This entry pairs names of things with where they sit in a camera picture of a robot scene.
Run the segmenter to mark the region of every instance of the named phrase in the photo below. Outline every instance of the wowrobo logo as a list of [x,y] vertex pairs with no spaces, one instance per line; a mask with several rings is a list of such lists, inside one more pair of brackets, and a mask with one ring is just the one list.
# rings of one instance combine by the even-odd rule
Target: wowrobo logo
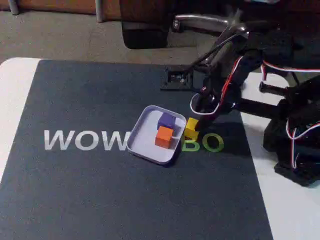
[[[68,149],[72,139],[75,136],[75,131],[69,131],[68,135],[64,134],[62,130],[58,130],[54,133],[52,139],[50,139],[50,130],[44,130],[44,149],[45,150],[52,150],[56,142],[59,142],[60,150],[65,151]],[[118,131],[114,131],[111,134],[111,138],[109,141],[108,133],[106,131],[101,131],[103,147],[105,151],[110,151],[114,146],[114,142],[117,141],[117,146],[120,151],[125,151],[127,148],[127,142],[129,139],[131,132],[127,131],[124,135],[124,140],[122,141],[120,133]],[[83,146],[81,143],[81,139],[84,136],[91,136],[92,143],[87,146]],[[212,147],[208,144],[209,138],[216,138],[218,145]],[[99,135],[94,131],[82,131],[78,133],[74,139],[75,146],[82,151],[90,151],[95,149],[99,144]],[[223,138],[216,134],[216,133],[208,133],[203,136],[202,144],[206,150],[209,152],[217,153],[220,152],[224,148],[224,140]],[[196,152],[200,149],[200,144],[194,140],[184,140],[182,145],[183,152]]]

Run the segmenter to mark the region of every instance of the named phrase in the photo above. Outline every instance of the orange cube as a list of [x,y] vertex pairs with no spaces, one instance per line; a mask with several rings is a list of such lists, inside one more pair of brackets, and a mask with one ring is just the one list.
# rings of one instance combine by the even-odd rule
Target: orange cube
[[155,137],[155,145],[163,148],[170,148],[171,138],[174,134],[174,130],[164,126],[160,126],[158,133]]

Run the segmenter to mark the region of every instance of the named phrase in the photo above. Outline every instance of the white table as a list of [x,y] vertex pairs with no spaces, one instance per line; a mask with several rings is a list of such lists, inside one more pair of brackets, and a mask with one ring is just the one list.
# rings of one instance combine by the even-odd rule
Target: white table
[[[0,178],[40,59],[12,58],[0,65]],[[259,92],[260,73],[245,82],[244,98],[276,105],[281,97]],[[274,74],[267,83],[286,87],[287,81]],[[320,186],[301,187],[276,174],[277,157],[262,147],[269,119],[242,113],[245,131],[260,184],[271,231],[275,240],[317,240],[320,236]]]

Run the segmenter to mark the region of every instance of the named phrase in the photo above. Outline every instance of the white plastic tray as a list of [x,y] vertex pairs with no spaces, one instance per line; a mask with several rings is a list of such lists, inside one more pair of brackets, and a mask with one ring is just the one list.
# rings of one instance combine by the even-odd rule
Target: white plastic tray
[[[155,139],[158,133],[157,124],[163,113],[175,117],[175,127],[169,149],[155,145]],[[127,149],[130,153],[157,164],[167,164],[177,149],[186,124],[187,120],[181,114],[159,106],[147,106],[131,131],[127,141]]]

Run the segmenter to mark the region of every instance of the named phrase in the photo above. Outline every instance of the cube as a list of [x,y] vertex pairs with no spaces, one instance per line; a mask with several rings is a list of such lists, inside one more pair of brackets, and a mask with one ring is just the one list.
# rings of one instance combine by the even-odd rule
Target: cube
[[186,123],[185,129],[184,129],[184,136],[197,141],[199,132],[195,130],[195,127],[198,123],[197,119],[194,119],[192,117],[189,117],[188,122]]
[[171,128],[167,128],[164,126],[160,126],[158,133],[156,134],[155,137],[155,145],[169,149],[170,144],[171,144],[171,138],[172,135],[174,134],[174,130]]
[[176,118],[164,112],[158,121],[157,129],[159,129],[159,127],[161,126],[168,129],[174,129],[175,123],[176,123]]

